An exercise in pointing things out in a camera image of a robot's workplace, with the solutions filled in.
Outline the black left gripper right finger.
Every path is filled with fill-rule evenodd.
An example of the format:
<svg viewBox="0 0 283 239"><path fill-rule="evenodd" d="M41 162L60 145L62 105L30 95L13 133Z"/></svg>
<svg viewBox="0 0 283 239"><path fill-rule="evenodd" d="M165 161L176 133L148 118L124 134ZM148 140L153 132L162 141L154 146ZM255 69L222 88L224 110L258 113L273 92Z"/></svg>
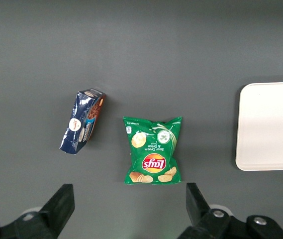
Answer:
<svg viewBox="0 0 283 239"><path fill-rule="evenodd" d="M186 185L186 208L192 226L178 239L223 239L228 230L230 216L222 209L212 209L196 183Z"/></svg>

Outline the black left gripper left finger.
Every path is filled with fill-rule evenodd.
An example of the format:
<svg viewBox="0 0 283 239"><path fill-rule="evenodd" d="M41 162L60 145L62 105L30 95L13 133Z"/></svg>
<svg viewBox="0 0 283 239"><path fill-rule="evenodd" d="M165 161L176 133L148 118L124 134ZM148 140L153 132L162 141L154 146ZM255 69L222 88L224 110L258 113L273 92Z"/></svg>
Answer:
<svg viewBox="0 0 283 239"><path fill-rule="evenodd" d="M39 211L22 214L15 222L18 239L56 239L75 209L72 184L64 184Z"/></svg>

